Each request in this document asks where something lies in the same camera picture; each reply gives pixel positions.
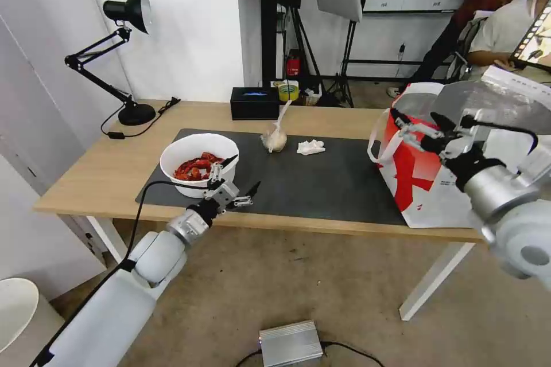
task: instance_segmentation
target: lamp base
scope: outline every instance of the lamp base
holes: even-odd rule
[[[119,122],[126,126],[137,126],[155,119],[155,109],[145,103],[132,102],[119,112]]]

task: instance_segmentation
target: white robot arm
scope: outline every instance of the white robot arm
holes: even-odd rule
[[[153,313],[157,299],[185,265],[191,247],[226,209],[251,205],[260,183],[243,197],[231,182],[219,179],[224,164],[212,167],[205,199],[170,221],[166,230],[149,232],[80,305],[31,366],[115,367]],[[173,185],[170,182],[159,184]],[[144,188],[142,202],[147,188]],[[141,211],[134,223],[134,232]]]

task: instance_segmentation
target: white table leg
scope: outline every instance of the white table leg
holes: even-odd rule
[[[411,320],[417,310],[421,308],[474,246],[473,243],[451,242],[448,244],[444,252],[432,264],[421,282],[400,307],[400,316],[403,321]]]
[[[109,218],[87,216],[103,243],[118,263],[125,257],[128,247]]]

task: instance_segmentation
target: beige carpet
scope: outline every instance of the beige carpet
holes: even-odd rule
[[[128,221],[117,223],[122,233]],[[549,293],[502,273],[480,245],[409,322],[398,308],[441,243],[211,229],[161,297],[122,366],[233,366],[260,329],[314,319],[322,339],[387,367],[545,366]],[[87,283],[54,304],[67,314]],[[372,366],[343,349],[319,365]],[[261,366],[260,358],[245,363]]]

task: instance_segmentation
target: black box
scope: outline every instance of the black box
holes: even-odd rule
[[[230,106],[233,120],[277,119],[280,115],[276,88],[234,88]]]

